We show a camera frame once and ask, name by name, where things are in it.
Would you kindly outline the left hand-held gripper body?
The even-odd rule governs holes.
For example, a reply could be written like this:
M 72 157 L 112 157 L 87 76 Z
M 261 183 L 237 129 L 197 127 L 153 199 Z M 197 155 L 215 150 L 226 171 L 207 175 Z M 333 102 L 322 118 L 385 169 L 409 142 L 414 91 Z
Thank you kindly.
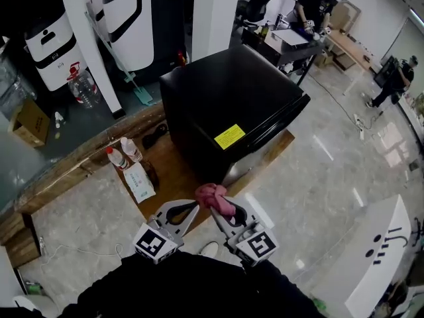
M 135 251 L 153 264 L 159 264 L 181 247 L 184 242 L 179 225 L 161 221 L 153 215 L 143 223 L 133 238 Z

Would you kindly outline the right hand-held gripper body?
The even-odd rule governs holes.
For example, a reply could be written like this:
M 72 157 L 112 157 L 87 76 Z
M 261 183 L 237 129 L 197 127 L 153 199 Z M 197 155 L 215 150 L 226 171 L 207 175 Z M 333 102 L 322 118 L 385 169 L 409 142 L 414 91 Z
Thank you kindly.
M 251 222 L 243 227 L 227 244 L 230 251 L 250 267 L 268 259 L 278 249 L 274 234 L 261 222 Z

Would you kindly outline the pink cleaning cloth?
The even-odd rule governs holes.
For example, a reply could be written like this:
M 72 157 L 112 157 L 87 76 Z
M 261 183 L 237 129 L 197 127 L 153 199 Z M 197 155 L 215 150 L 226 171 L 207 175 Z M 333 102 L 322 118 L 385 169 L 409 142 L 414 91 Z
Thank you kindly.
M 220 215 L 230 217 L 236 213 L 236 208 L 225 199 L 226 194 L 224 186 L 210 183 L 196 189 L 195 199 L 200 206 L 214 208 Z

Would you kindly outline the black mini fridge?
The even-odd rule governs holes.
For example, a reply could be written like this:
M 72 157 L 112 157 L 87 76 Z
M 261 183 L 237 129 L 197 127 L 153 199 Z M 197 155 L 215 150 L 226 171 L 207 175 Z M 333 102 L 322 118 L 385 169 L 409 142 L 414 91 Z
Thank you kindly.
M 255 164 L 311 101 L 299 86 L 246 45 L 160 77 L 172 142 L 203 183 L 227 185 Z

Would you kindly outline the person's left forearm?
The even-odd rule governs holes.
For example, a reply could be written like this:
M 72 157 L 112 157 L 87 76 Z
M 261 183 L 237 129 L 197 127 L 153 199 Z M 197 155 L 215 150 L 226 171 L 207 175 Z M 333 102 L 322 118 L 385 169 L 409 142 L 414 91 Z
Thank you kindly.
M 137 318 L 135 295 L 155 275 L 155 265 L 138 254 L 95 281 L 58 318 Z

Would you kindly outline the person's right forearm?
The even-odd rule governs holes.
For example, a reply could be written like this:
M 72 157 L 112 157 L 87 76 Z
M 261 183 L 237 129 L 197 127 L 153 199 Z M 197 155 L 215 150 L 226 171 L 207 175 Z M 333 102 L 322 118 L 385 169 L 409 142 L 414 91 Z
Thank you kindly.
M 268 299 L 272 309 L 282 309 L 283 318 L 326 318 L 287 276 L 269 260 L 255 266 L 241 261 L 246 277 L 262 299 Z

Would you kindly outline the person's right white shoe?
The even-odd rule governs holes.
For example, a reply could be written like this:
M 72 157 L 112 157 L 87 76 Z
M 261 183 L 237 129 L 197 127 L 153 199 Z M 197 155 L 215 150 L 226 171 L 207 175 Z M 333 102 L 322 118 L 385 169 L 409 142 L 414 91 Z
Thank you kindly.
M 219 244 L 216 241 L 207 243 L 199 252 L 200 256 L 214 258 L 219 251 Z

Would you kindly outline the wooden table with black legs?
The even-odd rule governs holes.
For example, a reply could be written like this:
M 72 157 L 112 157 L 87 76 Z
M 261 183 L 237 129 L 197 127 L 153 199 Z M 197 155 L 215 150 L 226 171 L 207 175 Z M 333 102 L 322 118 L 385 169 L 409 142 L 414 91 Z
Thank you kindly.
M 281 137 L 277 138 L 276 142 L 272 143 L 266 151 L 259 165 L 227 188 L 227 195 L 239 197 L 242 193 L 248 191 L 254 182 L 257 182 L 259 177 L 264 175 L 266 168 L 288 148 L 294 139 L 295 137 L 290 131 L 283 131 Z M 136 204 L 145 219 L 149 219 L 167 201 L 194 198 L 195 190 L 202 184 L 202 181 L 182 158 L 169 134 L 161 137 L 147 151 L 146 157 L 156 170 L 158 185 L 155 187 L 156 195 Z

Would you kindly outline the white tissue pack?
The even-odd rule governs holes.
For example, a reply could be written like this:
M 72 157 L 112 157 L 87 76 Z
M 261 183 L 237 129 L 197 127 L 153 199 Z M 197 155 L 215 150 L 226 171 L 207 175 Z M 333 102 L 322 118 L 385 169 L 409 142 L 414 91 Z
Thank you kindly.
M 152 182 L 139 162 L 126 169 L 123 175 L 137 204 L 156 195 Z

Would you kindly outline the person's body in black clothing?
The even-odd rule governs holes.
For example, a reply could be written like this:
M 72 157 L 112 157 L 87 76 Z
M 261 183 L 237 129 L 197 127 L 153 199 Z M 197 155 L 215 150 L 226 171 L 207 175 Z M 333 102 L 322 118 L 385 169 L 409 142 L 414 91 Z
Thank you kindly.
M 241 266 L 177 251 L 135 295 L 137 318 L 283 318 Z

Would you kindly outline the clear bottle with white cap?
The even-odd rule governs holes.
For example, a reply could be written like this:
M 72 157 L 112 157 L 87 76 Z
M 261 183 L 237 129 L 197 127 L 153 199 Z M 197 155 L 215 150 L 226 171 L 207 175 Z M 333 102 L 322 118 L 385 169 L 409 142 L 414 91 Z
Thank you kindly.
M 134 143 L 133 139 L 122 137 L 121 148 L 123 152 L 133 161 L 133 162 L 141 162 L 142 154 L 138 149 L 137 145 Z

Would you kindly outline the clear bottle with red cap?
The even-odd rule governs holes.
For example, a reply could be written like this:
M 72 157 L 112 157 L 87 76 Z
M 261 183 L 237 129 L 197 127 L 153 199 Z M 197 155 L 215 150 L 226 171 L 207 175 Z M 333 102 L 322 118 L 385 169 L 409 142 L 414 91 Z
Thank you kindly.
M 107 157 L 109 161 L 117 167 L 119 170 L 126 170 L 129 167 L 129 163 L 127 159 L 121 154 L 119 150 L 116 148 L 113 148 L 111 146 L 108 146 L 105 149 L 107 153 Z

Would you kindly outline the white cabinet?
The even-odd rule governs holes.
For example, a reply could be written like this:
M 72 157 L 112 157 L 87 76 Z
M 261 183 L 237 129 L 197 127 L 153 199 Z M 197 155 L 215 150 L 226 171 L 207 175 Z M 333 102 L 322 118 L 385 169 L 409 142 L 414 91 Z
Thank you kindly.
M 400 195 L 368 206 L 352 240 L 313 289 L 332 318 L 368 318 L 389 286 L 411 235 Z

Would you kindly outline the wooden steps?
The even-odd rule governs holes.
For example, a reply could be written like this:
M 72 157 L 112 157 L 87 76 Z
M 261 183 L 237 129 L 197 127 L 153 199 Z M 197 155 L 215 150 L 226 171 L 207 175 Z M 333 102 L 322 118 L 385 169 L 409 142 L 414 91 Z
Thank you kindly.
M 0 246 L 4 246 L 13 268 L 19 268 L 41 256 L 40 243 L 32 217 L 9 212 L 0 216 Z

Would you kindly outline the large clear water jug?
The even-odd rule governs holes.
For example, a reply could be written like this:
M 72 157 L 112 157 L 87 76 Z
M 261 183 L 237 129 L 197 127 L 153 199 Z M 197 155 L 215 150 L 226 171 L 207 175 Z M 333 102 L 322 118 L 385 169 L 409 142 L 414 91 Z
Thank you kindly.
M 100 101 L 101 94 L 90 72 L 80 67 L 79 62 L 70 66 L 68 87 L 79 104 L 93 109 Z

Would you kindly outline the brown cardboard box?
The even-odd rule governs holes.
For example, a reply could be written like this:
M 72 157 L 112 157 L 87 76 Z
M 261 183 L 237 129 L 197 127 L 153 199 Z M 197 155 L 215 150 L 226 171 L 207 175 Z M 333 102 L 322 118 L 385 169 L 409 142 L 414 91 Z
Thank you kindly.
M 8 132 L 35 148 L 46 144 L 50 118 L 32 100 L 18 106 L 9 122 Z

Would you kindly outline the black desk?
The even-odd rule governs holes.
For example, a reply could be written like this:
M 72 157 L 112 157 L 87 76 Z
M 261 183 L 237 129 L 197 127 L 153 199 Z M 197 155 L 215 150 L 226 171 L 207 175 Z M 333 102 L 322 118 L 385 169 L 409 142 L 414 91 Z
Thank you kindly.
M 257 28 L 257 26 L 244 27 L 241 35 L 242 43 L 257 51 L 279 70 L 283 70 L 283 67 L 287 64 L 305 60 L 306 63 L 299 69 L 286 73 L 287 77 L 300 86 L 314 59 L 324 50 L 324 44 L 320 41 L 312 40 L 305 44 L 291 45 L 275 35 L 272 27 L 270 27 L 264 38 L 256 33 Z

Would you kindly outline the large white and black machine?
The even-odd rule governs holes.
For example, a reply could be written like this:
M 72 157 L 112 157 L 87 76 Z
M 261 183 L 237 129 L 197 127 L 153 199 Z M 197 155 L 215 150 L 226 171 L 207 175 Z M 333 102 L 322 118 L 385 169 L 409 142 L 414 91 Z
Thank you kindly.
M 184 0 L 91 0 L 95 21 L 137 83 L 157 80 L 185 54 Z

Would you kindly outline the light wooden desk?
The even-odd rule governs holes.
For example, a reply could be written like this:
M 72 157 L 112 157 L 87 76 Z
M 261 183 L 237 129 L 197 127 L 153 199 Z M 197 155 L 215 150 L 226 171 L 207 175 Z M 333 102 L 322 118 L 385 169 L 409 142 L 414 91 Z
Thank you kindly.
M 349 86 L 343 92 L 347 96 L 352 88 L 366 75 L 370 75 L 372 64 L 364 59 L 366 52 L 357 43 L 353 42 L 347 35 L 341 34 L 338 30 L 332 31 L 327 36 L 331 42 L 331 48 L 337 46 L 340 48 L 359 68 L 360 71 L 355 75 Z

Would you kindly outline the white service robot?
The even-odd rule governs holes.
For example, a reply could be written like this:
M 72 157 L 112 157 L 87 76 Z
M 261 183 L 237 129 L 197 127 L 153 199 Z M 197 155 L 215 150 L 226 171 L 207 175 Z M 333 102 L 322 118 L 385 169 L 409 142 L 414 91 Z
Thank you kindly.
M 41 19 L 25 32 L 24 39 L 49 91 L 60 89 L 72 74 L 87 68 L 66 12 Z

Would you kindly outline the plastic-wrapped grey appliance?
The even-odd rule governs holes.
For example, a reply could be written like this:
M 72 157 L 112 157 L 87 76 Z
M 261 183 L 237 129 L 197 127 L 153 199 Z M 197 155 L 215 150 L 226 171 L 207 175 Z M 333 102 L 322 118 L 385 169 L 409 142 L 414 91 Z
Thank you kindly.
M 26 100 L 37 99 L 36 91 L 13 63 L 12 49 L 11 39 L 0 47 L 0 113 L 8 121 Z

